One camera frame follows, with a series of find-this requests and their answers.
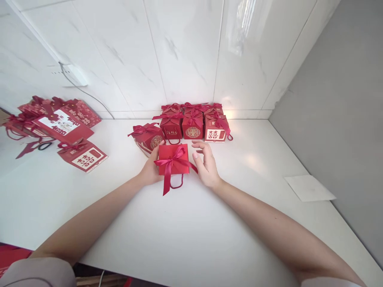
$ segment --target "cable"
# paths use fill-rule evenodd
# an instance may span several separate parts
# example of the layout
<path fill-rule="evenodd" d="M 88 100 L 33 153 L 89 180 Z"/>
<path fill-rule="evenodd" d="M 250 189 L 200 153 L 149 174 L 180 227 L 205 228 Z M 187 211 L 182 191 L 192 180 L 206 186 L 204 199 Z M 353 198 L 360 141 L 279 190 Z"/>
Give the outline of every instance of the cable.
<path fill-rule="evenodd" d="M 101 273 L 99 287 L 101 287 L 101 282 L 103 281 L 104 272 L 105 272 L 105 270 L 103 270 L 103 272 Z"/>
<path fill-rule="evenodd" d="M 78 86 L 76 86 L 65 74 L 65 69 L 64 69 L 64 64 L 59 62 L 60 64 L 60 67 L 61 67 L 61 72 L 63 72 L 63 75 L 65 78 L 67 78 L 67 80 L 74 86 L 76 87 L 77 89 L 79 89 L 81 92 L 83 92 L 84 94 L 87 94 L 88 96 L 90 96 L 91 98 L 95 99 L 97 102 L 99 102 L 100 104 L 102 104 L 102 106 L 108 111 L 108 113 L 112 116 L 112 119 L 115 120 L 114 116 L 112 115 L 112 113 L 108 110 L 108 108 L 102 103 L 100 102 L 99 100 L 97 100 L 94 96 L 92 96 L 91 94 L 88 94 L 87 92 L 84 92 L 83 90 L 81 90 Z"/>

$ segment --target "white paper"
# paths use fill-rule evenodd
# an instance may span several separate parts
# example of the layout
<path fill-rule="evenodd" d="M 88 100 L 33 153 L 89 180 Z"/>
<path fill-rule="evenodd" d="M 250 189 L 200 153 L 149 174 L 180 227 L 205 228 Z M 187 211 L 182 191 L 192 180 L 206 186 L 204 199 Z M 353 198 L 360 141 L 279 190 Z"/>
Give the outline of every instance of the white paper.
<path fill-rule="evenodd" d="M 39 122 L 57 132 L 60 132 L 64 136 L 80 126 L 78 123 L 71 121 L 70 116 L 62 110 L 54 111 L 54 114 L 59 116 L 58 120 L 50 120 L 47 117 L 43 117 L 39 119 Z"/>
<path fill-rule="evenodd" d="M 312 175 L 284 178 L 303 202 L 333 200 L 336 197 Z"/>

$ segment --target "white countertop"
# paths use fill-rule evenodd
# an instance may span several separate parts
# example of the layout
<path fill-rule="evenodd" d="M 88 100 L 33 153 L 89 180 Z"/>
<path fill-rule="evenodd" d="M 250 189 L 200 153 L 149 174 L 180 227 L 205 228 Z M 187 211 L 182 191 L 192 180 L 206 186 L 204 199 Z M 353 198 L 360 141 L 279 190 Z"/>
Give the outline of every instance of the white countertop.
<path fill-rule="evenodd" d="M 89 174 L 63 161 L 55 146 L 10 165 L 0 179 L 0 242 L 35 250 L 78 212 L 136 175 L 146 157 L 127 134 L 147 120 L 104 120 L 89 139 L 109 158 Z M 308 174 L 267 120 L 230 120 L 234 140 L 212 143 L 223 179 L 292 217 L 338 253 L 369 287 L 383 272 L 331 202 L 301 202 L 285 176 Z M 10 140 L 0 144 L 10 153 Z M 189 159 L 192 151 L 189 140 Z M 177 176 L 172 182 L 177 185 Z M 191 171 L 162 196 L 144 188 L 81 262 L 177 286 L 297 286 L 279 260 Z"/>

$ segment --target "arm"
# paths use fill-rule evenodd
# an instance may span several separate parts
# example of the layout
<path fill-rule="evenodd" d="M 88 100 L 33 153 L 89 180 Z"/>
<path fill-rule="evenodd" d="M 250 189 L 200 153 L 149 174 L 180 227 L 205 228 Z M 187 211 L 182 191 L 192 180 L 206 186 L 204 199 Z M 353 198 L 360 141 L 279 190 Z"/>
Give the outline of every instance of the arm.
<path fill-rule="evenodd" d="M 193 141 L 202 182 L 228 204 L 294 273 L 300 283 L 315 277 L 335 277 L 365 287 L 351 267 L 302 225 L 267 203 L 223 181 L 207 143 Z M 203 153 L 203 162 L 198 153 Z"/>
<path fill-rule="evenodd" d="M 163 179 L 163 176 L 158 175 L 158 167 L 153 162 L 157 159 L 158 147 L 153 150 L 137 176 L 70 219 L 33 252 L 30 258 L 57 257 L 73 266 L 145 185 Z"/>

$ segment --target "gold emblem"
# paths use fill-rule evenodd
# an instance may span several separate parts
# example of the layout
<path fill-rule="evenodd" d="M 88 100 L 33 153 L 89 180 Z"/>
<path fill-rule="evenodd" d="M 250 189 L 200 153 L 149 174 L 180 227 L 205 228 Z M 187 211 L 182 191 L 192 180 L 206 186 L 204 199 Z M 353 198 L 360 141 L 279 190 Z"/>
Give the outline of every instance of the gold emblem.
<path fill-rule="evenodd" d="M 150 142 L 150 148 L 153 150 L 156 146 L 160 144 L 162 141 L 162 136 L 155 136 L 152 138 L 152 141 Z"/>
<path fill-rule="evenodd" d="M 199 128 L 196 127 L 190 127 L 186 130 L 186 135 L 190 138 L 197 138 L 201 134 L 201 131 Z"/>

